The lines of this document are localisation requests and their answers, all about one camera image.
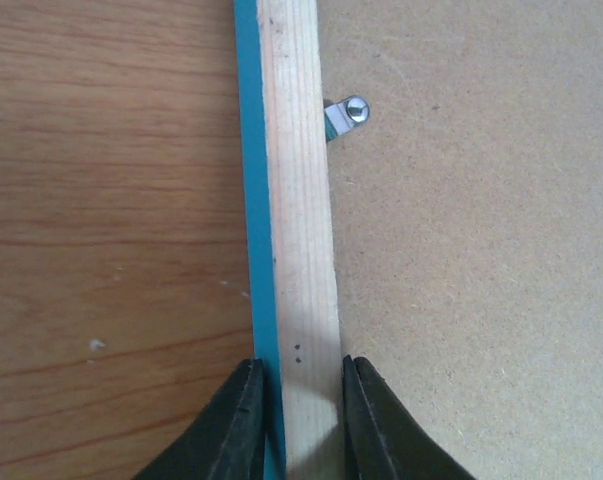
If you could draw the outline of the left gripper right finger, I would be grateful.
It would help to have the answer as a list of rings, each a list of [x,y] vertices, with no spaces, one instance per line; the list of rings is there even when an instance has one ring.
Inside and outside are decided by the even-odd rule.
[[[471,479],[417,423],[373,364],[346,356],[342,373],[347,479]]]

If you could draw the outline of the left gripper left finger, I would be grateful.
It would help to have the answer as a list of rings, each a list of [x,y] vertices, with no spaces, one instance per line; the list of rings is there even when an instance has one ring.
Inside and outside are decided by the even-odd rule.
[[[137,479],[241,479],[264,477],[265,370],[241,361],[194,422]]]

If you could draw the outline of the blue picture frame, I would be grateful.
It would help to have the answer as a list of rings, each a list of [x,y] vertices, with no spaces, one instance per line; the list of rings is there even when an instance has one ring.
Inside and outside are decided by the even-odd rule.
[[[317,5],[234,5],[250,300],[269,479],[341,479],[341,343]]]

